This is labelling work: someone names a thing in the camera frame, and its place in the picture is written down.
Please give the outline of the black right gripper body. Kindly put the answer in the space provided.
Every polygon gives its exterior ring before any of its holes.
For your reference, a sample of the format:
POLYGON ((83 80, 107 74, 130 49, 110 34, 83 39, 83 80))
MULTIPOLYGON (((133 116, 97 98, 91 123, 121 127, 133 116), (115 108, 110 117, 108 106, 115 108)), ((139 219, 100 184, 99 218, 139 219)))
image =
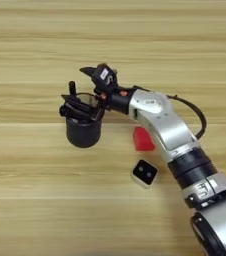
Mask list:
POLYGON ((125 115, 129 113, 129 104, 134 93, 133 88, 118 86, 109 92, 96 88, 95 93, 102 100, 102 105, 106 110, 114 110, 125 115))

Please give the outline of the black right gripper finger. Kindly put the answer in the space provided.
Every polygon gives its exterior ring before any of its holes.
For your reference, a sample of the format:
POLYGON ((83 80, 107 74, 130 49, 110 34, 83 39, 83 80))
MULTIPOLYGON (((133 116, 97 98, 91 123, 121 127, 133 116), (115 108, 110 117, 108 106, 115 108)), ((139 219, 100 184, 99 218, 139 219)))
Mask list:
POLYGON ((98 72, 95 67, 82 67, 80 71, 90 78, 96 78, 98 76, 98 72))
POLYGON ((97 121, 103 117, 102 101, 92 94, 63 95, 60 115, 77 120, 97 121))

